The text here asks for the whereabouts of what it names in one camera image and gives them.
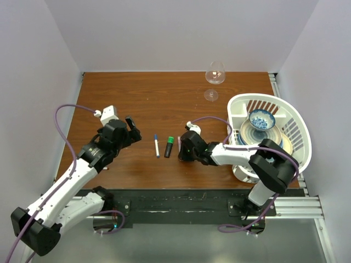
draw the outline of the wood grain surface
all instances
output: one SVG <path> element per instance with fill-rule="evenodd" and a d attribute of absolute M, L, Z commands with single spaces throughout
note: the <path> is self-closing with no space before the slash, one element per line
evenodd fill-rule
<path fill-rule="evenodd" d="M 202 116 L 227 119 L 227 103 L 242 93 L 273 94 L 268 74 L 227 72 L 220 85 L 209 84 L 204 72 L 126 72 L 86 73 L 77 104 L 102 110 L 115 105 L 120 119 L 131 115 L 142 140 L 123 149 L 85 188 L 251 188 L 233 176 L 231 166 L 211 167 L 199 162 L 178 161 L 177 136 L 186 130 L 187 121 Z M 207 101 L 203 94 L 215 89 L 218 100 Z M 217 120 L 198 122 L 207 142 L 222 141 L 226 125 Z M 68 139 L 76 153 L 101 127 L 89 112 L 76 109 Z M 154 134 L 158 135 L 160 158 L 156 158 Z M 169 136 L 175 138 L 170 158 L 164 158 Z M 72 162 L 65 147 L 58 177 Z"/>

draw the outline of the black marker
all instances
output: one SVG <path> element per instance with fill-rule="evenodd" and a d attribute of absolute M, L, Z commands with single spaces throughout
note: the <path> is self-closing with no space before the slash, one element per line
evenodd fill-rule
<path fill-rule="evenodd" d="M 168 137 L 167 146 L 166 146 L 166 150 L 165 150 L 165 157 L 166 158 L 169 158 L 169 156 L 171 155 L 173 142 L 174 142 L 174 138 Z"/>

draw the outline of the white backdrop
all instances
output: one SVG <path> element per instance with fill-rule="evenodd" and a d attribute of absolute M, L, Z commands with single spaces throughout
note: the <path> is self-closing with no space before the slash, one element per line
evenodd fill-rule
<path fill-rule="evenodd" d="M 319 195 L 339 263 L 351 262 L 351 2 L 320 0 L 278 73 L 283 98 L 309 128 L 313 154 L 304 172 Z"/>
<path fill-rule="evenodd" d="M 80 72 L 42 0 L 0 2 L 0 262 L 15 240 L 10 215 L 52 184 L 63 150 L 54 109 L 75 102 Z M 60 115 L 68 129 L 70 111 Z M 23 243 L 15 251 L 20 262 Z"/>
<path fill-rule="evenodd" d="M 46 0 L 81 71 L 277 72 L 318 0 Z"/>

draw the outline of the white plastic basket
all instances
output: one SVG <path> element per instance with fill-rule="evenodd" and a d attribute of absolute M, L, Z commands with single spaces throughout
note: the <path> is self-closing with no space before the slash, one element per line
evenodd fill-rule
<path fill-rule="evenodd" d="M 288 102 L 278 97 L 247 93 L 231 98 L 227 108 L 228 122 L 233 128 L 229 144 L 239 144 L 237 136 L 242 123 L 248 118 L 251 111 L 258 108 L 267 110 L 274 115 L 276 126 L 290 139 L 293 146 L 292 157 L 298 161 L 300 173 L 303 172 L 311 160 L 311 138 L 301 115 Z M 248 167 L 234 165 L 233 173 L 243 182 L 257 183 L 259 181 L 258 176 Z"/>

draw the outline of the gray floor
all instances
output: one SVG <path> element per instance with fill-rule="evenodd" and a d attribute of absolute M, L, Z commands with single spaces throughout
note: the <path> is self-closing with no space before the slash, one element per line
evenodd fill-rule
<path fill-rule="evenodd" d="M 209 225 L 135 225 L 100 237 L 87 219 L 40 262 L 319 263 L 326 262 L 314 220 L 267 220 L 259 235 L 223 234 Z"/>

